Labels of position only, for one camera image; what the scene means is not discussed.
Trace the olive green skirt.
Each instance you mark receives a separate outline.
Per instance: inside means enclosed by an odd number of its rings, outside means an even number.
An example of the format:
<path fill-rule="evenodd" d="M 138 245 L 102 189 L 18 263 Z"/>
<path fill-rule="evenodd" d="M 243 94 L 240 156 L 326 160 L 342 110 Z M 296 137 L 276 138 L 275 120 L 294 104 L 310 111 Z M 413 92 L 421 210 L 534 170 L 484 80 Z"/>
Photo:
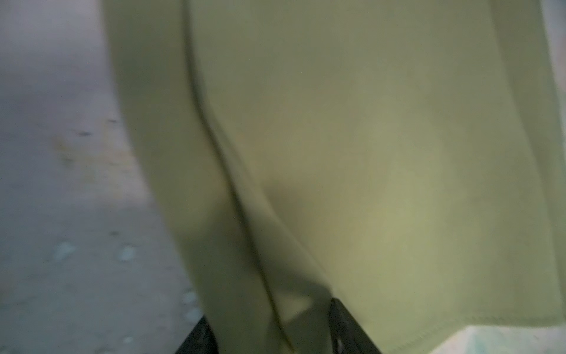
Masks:
<path fill-rule="evenodd" d="M 565 323 L 538 1 L 105 1 L 119 107 L 218 353 Z"/>

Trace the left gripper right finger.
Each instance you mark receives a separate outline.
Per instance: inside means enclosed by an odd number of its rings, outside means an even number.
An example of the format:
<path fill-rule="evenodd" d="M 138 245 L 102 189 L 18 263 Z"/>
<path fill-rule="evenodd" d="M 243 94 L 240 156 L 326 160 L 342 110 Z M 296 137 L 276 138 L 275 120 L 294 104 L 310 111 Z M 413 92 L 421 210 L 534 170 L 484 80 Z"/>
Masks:
<path fill-rule="evenodd" d="M 382 353 L 337 298 L 330 301 L 328 320 L 334 354 Z"/>

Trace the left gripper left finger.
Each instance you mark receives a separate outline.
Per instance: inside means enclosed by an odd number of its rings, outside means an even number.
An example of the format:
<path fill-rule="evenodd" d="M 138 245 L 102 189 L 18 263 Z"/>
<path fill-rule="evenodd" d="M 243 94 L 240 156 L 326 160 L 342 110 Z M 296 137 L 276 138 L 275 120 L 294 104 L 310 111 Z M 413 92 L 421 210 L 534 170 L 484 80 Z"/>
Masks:
<path fill-rule="evenodd" d="M 218 344 L 206 317 L 198 321 L 175 354 L 218 354 Z"/>

